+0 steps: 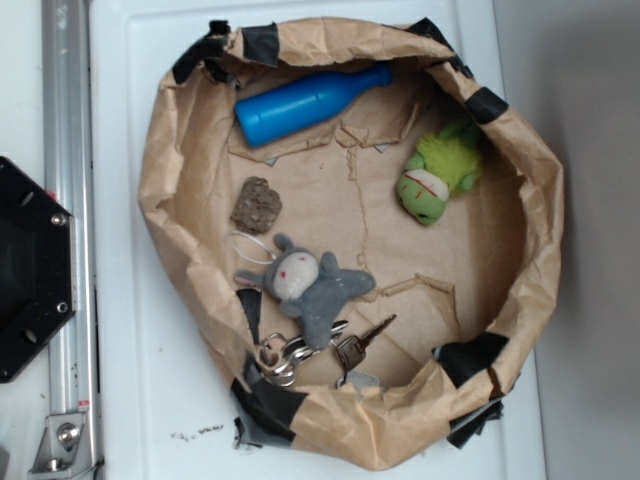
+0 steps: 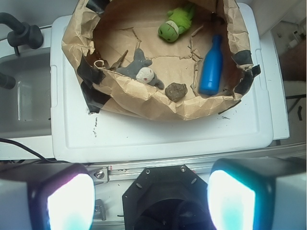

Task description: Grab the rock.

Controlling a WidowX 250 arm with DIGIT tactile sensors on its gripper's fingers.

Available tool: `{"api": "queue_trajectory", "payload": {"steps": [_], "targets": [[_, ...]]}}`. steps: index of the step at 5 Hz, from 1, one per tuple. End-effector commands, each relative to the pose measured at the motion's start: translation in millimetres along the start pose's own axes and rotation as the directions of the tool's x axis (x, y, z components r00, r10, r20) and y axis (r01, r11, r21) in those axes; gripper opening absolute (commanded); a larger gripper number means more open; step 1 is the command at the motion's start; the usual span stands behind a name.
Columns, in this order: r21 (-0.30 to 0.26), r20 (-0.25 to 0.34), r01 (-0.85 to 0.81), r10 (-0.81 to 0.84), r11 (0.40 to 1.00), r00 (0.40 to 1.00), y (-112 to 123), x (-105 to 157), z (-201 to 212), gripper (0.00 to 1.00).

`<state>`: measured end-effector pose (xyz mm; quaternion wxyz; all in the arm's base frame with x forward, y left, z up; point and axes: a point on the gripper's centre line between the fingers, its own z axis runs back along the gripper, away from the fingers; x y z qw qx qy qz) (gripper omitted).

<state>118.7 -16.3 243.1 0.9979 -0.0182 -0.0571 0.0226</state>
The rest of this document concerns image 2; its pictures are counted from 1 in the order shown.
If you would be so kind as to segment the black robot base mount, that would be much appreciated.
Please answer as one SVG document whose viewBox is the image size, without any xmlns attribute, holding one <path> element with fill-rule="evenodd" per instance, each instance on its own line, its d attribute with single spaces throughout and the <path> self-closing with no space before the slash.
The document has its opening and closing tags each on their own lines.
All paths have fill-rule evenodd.
<svg viewBox="0 0 307 230">
<path fill-rule="evenodd" d="M 207 187 L 186 165 L 145 168 L 122 196 L 125 229 L 215 229 Z"/>
</svg>

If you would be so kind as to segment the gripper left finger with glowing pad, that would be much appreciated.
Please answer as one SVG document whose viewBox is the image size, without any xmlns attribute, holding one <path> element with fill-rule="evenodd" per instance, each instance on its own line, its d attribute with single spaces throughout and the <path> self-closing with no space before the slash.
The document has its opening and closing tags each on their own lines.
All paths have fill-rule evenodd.
<svg viewBox="0 0 307 230">
<path fill-rule="evenodd" d="M 82 164 L 0 167 L 2 230 L 88 230 L 94 205 L 94 182 Z"/>
</svg>

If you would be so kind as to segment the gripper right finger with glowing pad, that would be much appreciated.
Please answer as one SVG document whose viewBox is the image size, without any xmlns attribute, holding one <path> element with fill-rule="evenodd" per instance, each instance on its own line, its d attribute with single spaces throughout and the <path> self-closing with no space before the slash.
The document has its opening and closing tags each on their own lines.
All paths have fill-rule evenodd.
<svg viewBox="0 0 307 230">
<path fill-rule="evenodd" d="M 218 159 L 208 180 L 207 200 L 218 230 L 305 230 L 307 161 Z"/>
</svg>

